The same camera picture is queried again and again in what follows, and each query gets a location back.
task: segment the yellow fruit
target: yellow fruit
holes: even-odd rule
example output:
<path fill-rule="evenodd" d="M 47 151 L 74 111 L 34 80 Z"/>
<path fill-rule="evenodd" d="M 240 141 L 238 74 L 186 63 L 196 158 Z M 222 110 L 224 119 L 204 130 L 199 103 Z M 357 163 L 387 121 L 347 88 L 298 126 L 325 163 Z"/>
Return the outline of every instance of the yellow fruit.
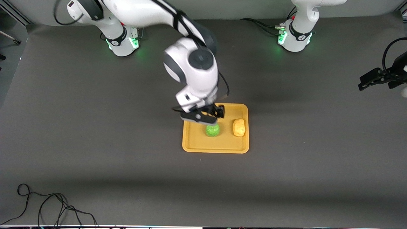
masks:
<path fill-rule="evenodd" d="M 236 137 L 243 137 L 246 133 L 245 121 L 243 119 L 236 119 L 233 122 L 233 134 Z"/>

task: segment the green light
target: green light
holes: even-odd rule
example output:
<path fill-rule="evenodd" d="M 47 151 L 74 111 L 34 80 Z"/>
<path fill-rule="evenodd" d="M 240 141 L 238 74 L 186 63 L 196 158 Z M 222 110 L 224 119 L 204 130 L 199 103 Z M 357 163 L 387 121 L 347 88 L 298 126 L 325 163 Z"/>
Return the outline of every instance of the green light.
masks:
<path fill-rule="evenodd" d="M 139 47 L 138 38 L 129 37 L 129 41 L 130 41 L 130 43 L 131 43 L 131 45 L 133 46 L 134 49 L 137 49 Z"/>
<path fill-rule="evenodd" d="M 311 41 L 311 37 L 312 37 L 312 33 L 309 35 L 308 41 L 306 42 L 306 44 L 309 44 L 309 42 Z"/>
<path fill-rule="evenodd" d="M 287 32 L 284 31 L 283 34 L 280 35 L 281 37 L 278 39 L 279 44 L 284 44 L 285 38 L 287 38 Z"/>
<path fill-rule="evenodd" d="M 112 47 L 110 47 L 110 43 L 107 41 L 107 39 L 106 39 L 106 43 L 109 46 L 109 49 L 112 50 Z"/>

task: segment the gray joint cap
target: gray joint cap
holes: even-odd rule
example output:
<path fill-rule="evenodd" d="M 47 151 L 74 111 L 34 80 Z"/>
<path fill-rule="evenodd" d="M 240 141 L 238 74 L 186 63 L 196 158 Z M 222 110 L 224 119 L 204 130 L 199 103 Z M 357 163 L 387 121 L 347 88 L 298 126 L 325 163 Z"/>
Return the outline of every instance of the gray joint cap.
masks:
<path fill-rule="evenodd" d="M 189 64 L 197 69 L 208 70 L 213 66 L 213 55 L 205 49 L 197 49 L 188 57 Z"/>

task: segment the floor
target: floor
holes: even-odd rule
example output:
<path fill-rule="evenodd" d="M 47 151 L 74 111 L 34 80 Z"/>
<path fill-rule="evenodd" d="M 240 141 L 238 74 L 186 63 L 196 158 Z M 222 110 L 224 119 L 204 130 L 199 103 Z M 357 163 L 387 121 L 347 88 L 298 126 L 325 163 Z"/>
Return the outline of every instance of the floor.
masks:
<path fill-rule="evenodd" d="M 18 67 L 28 38 L 25 26 L 17 23 L 10 15 L 0 9 L 0 30 L 21 41 L 19 46 L 4 36 L 0 35 L 0 54 L 6 56 L 0 61 L 0 108 L 3 106 L 14 73 Z"/>

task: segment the cable connector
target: cable connector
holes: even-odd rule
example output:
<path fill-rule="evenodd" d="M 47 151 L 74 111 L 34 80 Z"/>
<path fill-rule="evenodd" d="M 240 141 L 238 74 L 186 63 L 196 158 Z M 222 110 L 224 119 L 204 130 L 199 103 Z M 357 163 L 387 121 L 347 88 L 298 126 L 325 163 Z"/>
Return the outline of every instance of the cable connector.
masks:
<path fill-rule="evenodd" d="M 276 25 L 274 26 L 275 29 L 285 31 L 285 26 L 284 25 Z"/>

